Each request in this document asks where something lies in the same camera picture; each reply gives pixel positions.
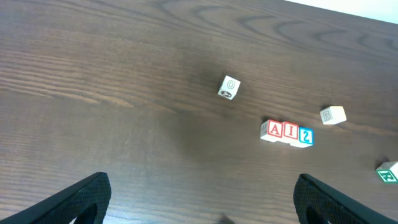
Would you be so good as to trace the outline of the blue number 2 block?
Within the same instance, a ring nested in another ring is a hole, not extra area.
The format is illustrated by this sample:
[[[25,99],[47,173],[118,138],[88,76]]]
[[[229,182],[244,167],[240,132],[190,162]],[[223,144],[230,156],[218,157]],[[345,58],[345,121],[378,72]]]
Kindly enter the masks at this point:
[[[313,146],[313,137],[314,134],[312,129],[299,127],[299,137],[296,146],[301,148]]]

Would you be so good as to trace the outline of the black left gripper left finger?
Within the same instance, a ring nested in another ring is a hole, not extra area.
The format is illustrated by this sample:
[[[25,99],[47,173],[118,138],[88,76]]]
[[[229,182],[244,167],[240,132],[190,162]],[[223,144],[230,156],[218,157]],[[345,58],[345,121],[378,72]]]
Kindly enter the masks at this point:
[[[111,199],[107,173],[97,172],[1,223],[102,224]]]

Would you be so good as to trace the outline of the red letter I block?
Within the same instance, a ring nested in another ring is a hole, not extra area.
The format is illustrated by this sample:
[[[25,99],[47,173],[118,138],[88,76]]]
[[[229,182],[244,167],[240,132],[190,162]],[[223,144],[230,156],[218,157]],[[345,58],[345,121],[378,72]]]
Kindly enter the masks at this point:
[[[284,121],[282,123],[282,139],[281,141],[286,144],[297,142],[299,140],[299,125]]]

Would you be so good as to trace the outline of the red letter A block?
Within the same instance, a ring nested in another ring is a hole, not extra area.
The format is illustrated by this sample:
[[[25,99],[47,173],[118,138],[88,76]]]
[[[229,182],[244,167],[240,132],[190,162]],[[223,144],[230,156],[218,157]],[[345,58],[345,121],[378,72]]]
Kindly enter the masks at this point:
[[[277,142],[282,139],[282,132],[283,124],[269,119],[261,124],[260,138],[269,142]]]

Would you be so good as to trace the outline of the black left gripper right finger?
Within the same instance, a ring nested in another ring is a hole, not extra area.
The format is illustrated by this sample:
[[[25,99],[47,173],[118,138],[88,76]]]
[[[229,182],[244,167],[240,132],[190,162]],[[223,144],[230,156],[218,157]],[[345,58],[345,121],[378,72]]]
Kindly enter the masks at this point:
[[[293,201],[301,224],[397,224],[309,174],[300,174]]]

